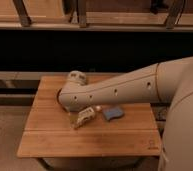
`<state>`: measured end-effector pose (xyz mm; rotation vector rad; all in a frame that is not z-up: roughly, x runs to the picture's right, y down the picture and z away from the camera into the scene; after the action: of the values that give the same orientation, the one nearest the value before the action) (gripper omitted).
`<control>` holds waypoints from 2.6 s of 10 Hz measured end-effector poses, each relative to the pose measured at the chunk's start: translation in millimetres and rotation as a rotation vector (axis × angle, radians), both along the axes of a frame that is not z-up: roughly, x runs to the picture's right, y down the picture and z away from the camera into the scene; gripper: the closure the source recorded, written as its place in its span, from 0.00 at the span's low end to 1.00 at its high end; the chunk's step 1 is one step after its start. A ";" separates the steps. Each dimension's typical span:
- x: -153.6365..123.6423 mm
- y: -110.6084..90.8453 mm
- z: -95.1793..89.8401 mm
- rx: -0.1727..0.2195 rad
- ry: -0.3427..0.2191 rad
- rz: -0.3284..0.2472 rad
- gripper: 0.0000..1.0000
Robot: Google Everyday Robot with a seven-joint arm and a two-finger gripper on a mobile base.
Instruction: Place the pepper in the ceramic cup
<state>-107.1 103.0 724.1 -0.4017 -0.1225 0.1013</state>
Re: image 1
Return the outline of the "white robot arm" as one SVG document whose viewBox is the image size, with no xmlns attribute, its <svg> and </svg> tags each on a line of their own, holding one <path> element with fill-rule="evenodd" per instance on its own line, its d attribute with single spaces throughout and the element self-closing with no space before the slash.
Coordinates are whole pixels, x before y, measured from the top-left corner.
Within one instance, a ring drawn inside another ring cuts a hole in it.
<svg viewBox="0 0 193 171">
<path fill-rule="evenodd" d="M 85 74 L 72 71 L 58 101 L 67 111 L 103 104 L 168 103 L 158 171 L 193 171 L 193 57 L 92 84 Z"/>
</svg>

